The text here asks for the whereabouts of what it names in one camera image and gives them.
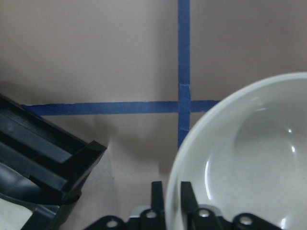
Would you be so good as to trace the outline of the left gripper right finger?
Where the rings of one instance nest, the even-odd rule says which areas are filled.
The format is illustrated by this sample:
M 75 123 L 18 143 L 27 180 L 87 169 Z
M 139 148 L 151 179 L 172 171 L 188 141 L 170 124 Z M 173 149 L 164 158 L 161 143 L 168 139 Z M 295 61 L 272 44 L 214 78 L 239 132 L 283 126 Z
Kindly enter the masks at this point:
M 187 220 L 188 230 L 222 230 L 218 218 L 220 211 L 210 205 L 199 205 L 191 182 L 181 182 L 180 185 L 181 211 Z

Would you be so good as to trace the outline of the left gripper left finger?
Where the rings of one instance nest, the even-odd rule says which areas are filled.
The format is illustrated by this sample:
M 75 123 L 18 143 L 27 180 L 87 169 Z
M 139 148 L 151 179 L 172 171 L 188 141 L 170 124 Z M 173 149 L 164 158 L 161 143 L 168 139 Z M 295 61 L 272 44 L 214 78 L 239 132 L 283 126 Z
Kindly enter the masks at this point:
M 141 230 L 165 230 L 165 206 L 161 181 L 151 183 L 151 206 L 140 215 Z

